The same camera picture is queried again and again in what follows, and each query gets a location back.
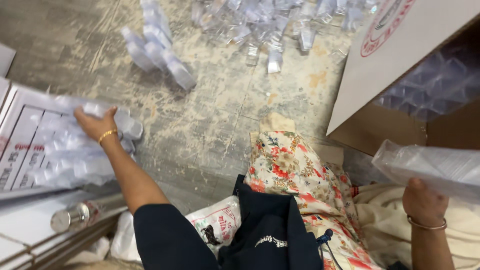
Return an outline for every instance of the floral fabric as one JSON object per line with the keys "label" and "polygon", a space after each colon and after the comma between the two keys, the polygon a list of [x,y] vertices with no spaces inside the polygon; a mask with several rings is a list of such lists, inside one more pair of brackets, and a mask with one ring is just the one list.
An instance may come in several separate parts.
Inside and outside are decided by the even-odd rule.
{"label": "floral fabric", "polygon": [[350,261],[359,261],[376,269],[366,252],[350,179],[340,166],[322,162],[298,134],[260,133],[244,182],[257,192],[293,195],[307,231],[319,237],[332,229],[329,245],[335,255],[346,257],[351,268]]}

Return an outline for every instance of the bracelet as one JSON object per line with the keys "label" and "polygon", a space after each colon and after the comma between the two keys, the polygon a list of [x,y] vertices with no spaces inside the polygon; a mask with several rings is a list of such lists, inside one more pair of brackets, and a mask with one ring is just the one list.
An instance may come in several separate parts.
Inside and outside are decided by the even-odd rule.
{"label": "bracelet", "polygon": [[103,135],[101,135],[101,137],[98,139],[98,144],[99,144],[100,146],[102,146],[102,144],[101,144],[102,140],[103,140],[106,136],[108,136],[108,135],[110,135],[110,134],[113,134],[113,133],[117,133],[117,129],[112,129],[112,130],[109,130],[109,131],[103,133]]}
{"label": "bracelet", "polygon": [[425,230],[444,230],[447,228],[447,220],[444,218],[444,223],[440,227],[428,227],[428,226],[423,226],[420,225],[412,220],[412,217],[407,215],[407,220],[410,224],[415,225],[419,228],[425,229]]}

